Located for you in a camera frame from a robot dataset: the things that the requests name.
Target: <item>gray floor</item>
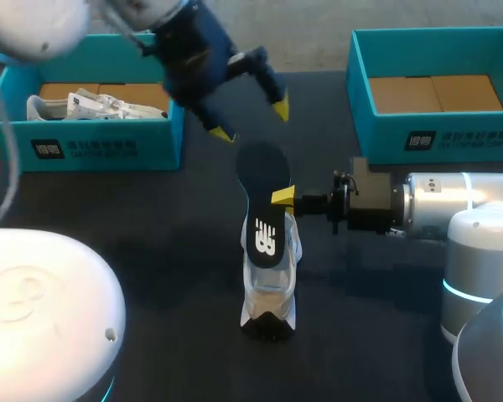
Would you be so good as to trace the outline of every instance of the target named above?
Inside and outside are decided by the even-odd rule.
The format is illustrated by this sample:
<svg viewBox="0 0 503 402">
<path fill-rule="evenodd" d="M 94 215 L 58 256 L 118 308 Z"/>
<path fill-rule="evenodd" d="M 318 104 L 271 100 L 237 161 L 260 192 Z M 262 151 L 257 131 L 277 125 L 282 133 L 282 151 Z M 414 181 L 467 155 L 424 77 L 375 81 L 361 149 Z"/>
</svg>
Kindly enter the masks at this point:
<svg viewBox="0 0 503 402">
<path fill-rule="evenodd" d="M 503 25 L 503 0 L 205 1 L 241 49 L 264 44 L 280 71 L 344 69 L 356 28 Z"/>
</svg>

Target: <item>shoe box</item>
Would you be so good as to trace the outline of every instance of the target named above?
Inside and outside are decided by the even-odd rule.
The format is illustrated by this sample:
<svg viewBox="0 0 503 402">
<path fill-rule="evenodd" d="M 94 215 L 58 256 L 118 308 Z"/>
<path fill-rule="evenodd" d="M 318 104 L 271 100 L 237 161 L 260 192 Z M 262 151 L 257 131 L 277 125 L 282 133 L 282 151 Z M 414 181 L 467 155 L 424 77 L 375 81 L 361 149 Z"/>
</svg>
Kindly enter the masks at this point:
<svg viewBox="0 0 503 402">
<path fill-rule="evenodd" d="M 148 33 L 138 35 L 153 42 Z M 0 92 L 23 172 L 179 169 L 184 111 L 163 90 L 164 73 L 121 35 L 88 35 L 65 57 L 4 69 Z M 167 119 L 26 121 L 31 95 L 65 99 L 84 88 L 167 111 Z M 0 122 L 0 146 L 3 134 Z"/>
<path fill-rule="evenodd" d="M 356 30 L 346 90 L 371 164 L 503 162 L 503 27 Z"/>
</svg>

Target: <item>teal cardboard box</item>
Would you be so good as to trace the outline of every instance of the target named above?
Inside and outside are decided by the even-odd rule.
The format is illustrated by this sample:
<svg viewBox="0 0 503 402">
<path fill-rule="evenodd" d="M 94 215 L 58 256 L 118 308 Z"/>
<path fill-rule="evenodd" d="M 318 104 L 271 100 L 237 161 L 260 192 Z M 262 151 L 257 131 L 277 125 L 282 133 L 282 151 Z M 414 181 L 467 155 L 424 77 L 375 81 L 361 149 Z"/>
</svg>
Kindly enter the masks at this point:
<svg viewBox="0 0 503 402">
<path fill-rule="evenodd" d="M 370 163 L 503 161 L 503 111 L 380 114 L 370 78 L 488 75 L 503 108 L 503 28 L 356 30 L 346 89 Z"/>
<path fill-rule="evenodd" d="M 153 40 L 151 34 L 138 37 L 146 43 Z M 142 58 L 120 35 L 88 35 L 63 58 L 7 67 L 0 78 L 0 91 L 23 172 L 178 169 L 184 112 L 173 101 L 166 121 L 26 121 L 27 99 L 46 83 L 147 84 L 162 80 L 163 69 L 156 59 Z"/>
</svg>

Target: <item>cable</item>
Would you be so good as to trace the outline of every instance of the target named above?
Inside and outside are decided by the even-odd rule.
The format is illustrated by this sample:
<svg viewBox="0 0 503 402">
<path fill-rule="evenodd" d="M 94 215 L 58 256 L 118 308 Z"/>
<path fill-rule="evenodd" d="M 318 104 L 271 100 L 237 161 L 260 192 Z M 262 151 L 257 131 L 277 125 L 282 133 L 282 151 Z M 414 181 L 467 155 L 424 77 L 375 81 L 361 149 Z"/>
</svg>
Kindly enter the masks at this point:
<svg viewBox="0 0 503 402">
<path fill-rule="evenodd" d="M 354 178 L 349 175 L 349 180 L 352 180 L 352 183 L 354 184 L 355 195 L 360 195 L 360 192 L 358 191 L 358 186 L 356 185 Z"/>
<path fill-rule="evenodd" d="M 6 106 L 0 93 L 0 120 L 2 121 L 2 133 L 6 143 L 6 153 L 8 157 L 9 175 L 8 175 L 8 190 L 0 204 L 0 222 L 9 211 L 15 196 L 18 191 L 18 183 L 20 179 L 20 158 L 18 155 L 17 140 L 13 133 L 13 128 L 9 123 Z"/>
</svg>

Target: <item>blue led light ring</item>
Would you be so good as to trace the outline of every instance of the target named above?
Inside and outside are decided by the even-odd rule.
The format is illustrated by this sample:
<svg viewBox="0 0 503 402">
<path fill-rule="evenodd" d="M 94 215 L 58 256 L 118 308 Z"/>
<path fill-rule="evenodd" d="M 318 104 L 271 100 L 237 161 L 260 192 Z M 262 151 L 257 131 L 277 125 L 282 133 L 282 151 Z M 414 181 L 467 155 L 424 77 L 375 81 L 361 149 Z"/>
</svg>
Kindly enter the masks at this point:
<svg viewBox="0 0 503 402">
<path fill-rule="evenodd" d="M 453 293 L 455 296 L 462 297 L 463 299 L 470 300 L 472 302 L 478 302 L 478 303 L 484 303 L 484 304 L 488 304 L 488 303 L 492 302 L 492 299 L 487 299 L 487 298 L 484 298 L 484 297 L 473 296 L 473 295 L 469 295 L 467 293 L 464 293 L 462 291 L 457 291 L 449 283 L 447 283 L 445 281 L 445 279 L 443 279 L 443 287 L 445 287 L 445 289 L 447 289 L 448 291 L 450 291 L 451 293 Z"/>
<path fill-rule="evenodd" d="M 108 387 L 107 392 L 102 397 L 101 402 L 105 402 L 108 399 L 108 396 L 110 396 L 111 388 L 114 386 L 114 380 L 115 379 L 116 379 L 115 377 L 113 379 L 111 379 L 110 386 Z"/>
</svg>

